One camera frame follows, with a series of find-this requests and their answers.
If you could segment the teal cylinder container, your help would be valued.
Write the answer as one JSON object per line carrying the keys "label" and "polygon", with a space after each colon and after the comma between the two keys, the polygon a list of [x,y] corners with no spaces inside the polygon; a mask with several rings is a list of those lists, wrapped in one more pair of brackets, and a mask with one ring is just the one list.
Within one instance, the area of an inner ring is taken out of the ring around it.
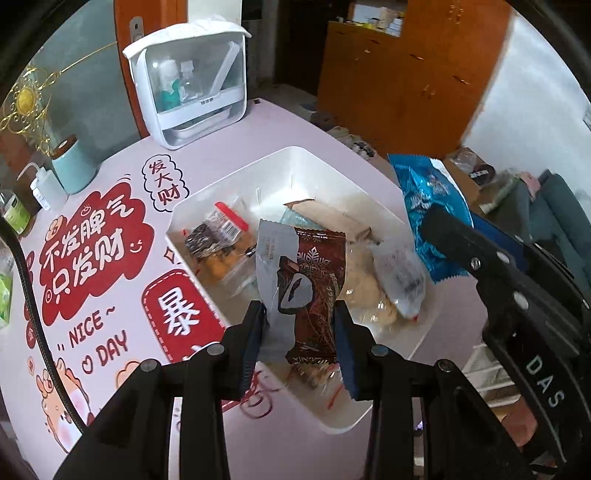
{"label": "teal cylinder container", "polygon": [[53,169],[67,194],[82,191],[98,172],[98,164],[75,134],[62,140],[51,152]]}

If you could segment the green label plastic bottle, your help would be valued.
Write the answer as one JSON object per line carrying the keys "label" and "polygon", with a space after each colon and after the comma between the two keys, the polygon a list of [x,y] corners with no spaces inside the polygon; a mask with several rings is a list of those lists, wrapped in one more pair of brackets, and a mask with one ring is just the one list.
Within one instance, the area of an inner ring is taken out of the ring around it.
{"label": "green label plastic bottle", "polygon": [[31,221],[31,215],[19,197],[11,190],[0,192],[1,217],[17,235],[22,235]]}

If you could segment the gold door ornament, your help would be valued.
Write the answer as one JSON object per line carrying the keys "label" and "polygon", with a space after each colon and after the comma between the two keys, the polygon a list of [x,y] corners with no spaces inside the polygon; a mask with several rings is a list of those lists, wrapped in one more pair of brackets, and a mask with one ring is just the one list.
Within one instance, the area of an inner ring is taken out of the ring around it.
{"label": "gold door ornament", "polygon": [[69,70],[116,45],[116,41],[106,44],[53,72],[29,62],[2,102],[1,131],[21,136],[29,146],[49,156],[56,143],[48,114],[50,88]]}

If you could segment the orange wooden cabinet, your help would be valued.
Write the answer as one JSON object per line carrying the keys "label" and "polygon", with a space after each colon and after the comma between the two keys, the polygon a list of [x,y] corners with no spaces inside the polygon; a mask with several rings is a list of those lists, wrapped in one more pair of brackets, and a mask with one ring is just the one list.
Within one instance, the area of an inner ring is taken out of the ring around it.
{"label": "orange wooden cabinet", "polygon": [[329,23],[318,107],[381,154],[443,158],[477,111],[511,15],[505,1],[411,1],[398,37]]}

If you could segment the grey sofa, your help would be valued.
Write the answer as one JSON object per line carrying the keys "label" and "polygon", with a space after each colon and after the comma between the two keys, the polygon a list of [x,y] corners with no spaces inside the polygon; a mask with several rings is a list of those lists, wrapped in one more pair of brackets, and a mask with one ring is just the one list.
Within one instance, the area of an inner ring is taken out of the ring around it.
{"label": "grey sofa", "polygon": [[579,288],[590,291],[590,221],[562,176],[545,171],[530,194],[519,178],[488,219],[511,236],[544,247],[570,270]]}

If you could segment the dark seaweed snack pack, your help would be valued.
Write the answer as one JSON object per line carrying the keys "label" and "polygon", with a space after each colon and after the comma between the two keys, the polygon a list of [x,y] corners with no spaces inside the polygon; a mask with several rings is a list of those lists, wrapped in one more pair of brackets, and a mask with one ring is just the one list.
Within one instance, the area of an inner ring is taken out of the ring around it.
{"label": "dark seaweed snack pack", "polygon": [[205,220],[184,240],[190,255],[202,260],[217,252],[228,252],[238,241],[249,235],[249,223],[228,204],[218,201]]}

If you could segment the blue snack packet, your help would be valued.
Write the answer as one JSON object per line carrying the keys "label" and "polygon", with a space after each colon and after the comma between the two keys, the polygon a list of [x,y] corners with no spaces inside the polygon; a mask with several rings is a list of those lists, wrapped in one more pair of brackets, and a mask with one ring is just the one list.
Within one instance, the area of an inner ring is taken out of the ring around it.
{"label": "blue snack packet", "polygon": [[473,227],[465,196],[442,160],[415,154],[388,154],[404,196],[415,251],[434,283],[468,272],[457,262],[447,259],[420,232],[431,207],[437,205],[451,216]]}

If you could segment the beige toast snack pack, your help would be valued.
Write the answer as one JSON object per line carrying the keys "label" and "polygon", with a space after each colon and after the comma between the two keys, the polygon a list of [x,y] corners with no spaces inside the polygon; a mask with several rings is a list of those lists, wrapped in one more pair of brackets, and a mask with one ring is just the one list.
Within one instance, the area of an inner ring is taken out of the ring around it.
{"label": "beige toast snack pack", "polygon": [[369,225],[321,201],[304,199],[288,202],[286,206],[325,230],[344,233],[349,242],[367,240],[372,237],[372,228]]}

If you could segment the white plastic storage bin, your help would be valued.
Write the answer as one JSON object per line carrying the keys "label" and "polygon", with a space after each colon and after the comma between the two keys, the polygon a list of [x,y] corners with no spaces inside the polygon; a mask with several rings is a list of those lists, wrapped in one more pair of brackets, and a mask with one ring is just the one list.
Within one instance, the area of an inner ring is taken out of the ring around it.
{"label": "white plastic storage bin", "polygon": [[226,325],[263,304],[259,359],[322,429],[352,429],[370,402],[349,397],[331,317],[338,307],[411,358],[441,309],[411,230],[304,148],[250,163],[178,203],[166,233]]}

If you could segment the cardboard box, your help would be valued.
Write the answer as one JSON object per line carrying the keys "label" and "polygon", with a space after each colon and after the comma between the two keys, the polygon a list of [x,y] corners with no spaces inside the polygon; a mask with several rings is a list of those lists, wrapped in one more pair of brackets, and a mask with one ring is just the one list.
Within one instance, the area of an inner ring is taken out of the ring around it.
{"label": "cardboard box", "polygon": [[496,177],[495,168],[468,147],[460,147],[444,159],[444,165],[469,205],[479,199],[483,189]]}

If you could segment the white squeeze bottle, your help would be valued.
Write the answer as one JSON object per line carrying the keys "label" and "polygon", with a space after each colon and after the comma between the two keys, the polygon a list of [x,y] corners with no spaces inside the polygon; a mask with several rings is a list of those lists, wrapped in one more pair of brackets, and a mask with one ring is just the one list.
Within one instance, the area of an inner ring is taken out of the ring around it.
{"label": "white squeeze bottle", "polygon": [[17,179],[20,179],[29,169],[35,169],[34,179],[29,188],[33,197],[45,211],[59,211],[66,204],[68,194],[63,189],[58,178],[52,170],[39,166],[36,163],[29,162],[19,173]]}

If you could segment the clear rice cracker pack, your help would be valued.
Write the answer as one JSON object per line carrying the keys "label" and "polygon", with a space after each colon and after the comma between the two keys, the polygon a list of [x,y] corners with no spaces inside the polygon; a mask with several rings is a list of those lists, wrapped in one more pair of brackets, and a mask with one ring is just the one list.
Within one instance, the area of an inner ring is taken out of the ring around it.
{"label": "clear rice cracker pack", "polygon": [[387,327],[398,320],[398,310],[377,279],[372,251],[366,243],[346,245],[346,277],[339,299],[346,301],[358,323]]}

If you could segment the pink printed tablecloth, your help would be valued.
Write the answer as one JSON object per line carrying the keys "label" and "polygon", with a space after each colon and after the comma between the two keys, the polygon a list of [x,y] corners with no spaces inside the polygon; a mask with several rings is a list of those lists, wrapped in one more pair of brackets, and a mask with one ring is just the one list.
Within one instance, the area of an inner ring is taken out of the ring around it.
{"label": "pink printed tablecloth", "polygon": [[[254,160],[287,146],[298,146],[328,162],[367,188],[390,211],[405,213],[391,168],[377,169],[310,122],[270,102],[256,100],[235,125],[174,151],[172,159],[191,191],[211,184]],[[120,278],[101,297],[89,297],[76,315],[93,313],[87,339],[62,353],[80,377],[90,407],[98,410],[115,390],[115,376],[131,361],[164,360],[140,298],[144,289],[173,266],[165,258],[165,213],[149,210],[155,237],[147,260],[133,279]],[[486,310],[472,278],[456,277],[441,285],[443,307],[419,347],[417,359],[448,358],[464,364],[481,335]],[[23,298],[15,292],[9,325],[1,332],[1,393],[23,458],[41,479],[51,478],[65,454],[49,431],[35,380],[42,370],[38,351],[25,340]],[[230,473],[235,479],[356,479],[363,471],[370,423],[349,433],[322,432],[311,416],[276,388],[270,389],[270,413],[233,407],[224,416]]]}

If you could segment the green tissue pack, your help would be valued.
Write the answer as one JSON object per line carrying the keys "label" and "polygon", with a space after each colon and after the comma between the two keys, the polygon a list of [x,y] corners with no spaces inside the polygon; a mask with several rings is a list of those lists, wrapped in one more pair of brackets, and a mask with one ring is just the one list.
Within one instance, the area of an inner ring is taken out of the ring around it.
{"label": "green tissue pack", "polygon": [[0,328],[6,327],[10,322],[12,300],[12,276],[0,274]]}

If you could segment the brown chocolate snack packet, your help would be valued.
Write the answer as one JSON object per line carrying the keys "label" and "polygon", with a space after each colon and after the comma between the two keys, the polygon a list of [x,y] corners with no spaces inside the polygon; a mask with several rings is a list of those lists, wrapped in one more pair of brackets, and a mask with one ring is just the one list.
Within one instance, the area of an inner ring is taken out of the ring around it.
{"label": "brown chocolate snack packet", "polygon": [[346,235],[259,222],[256,284],[266,307],[259,360],[334,364],[332,313],[346,277]]}

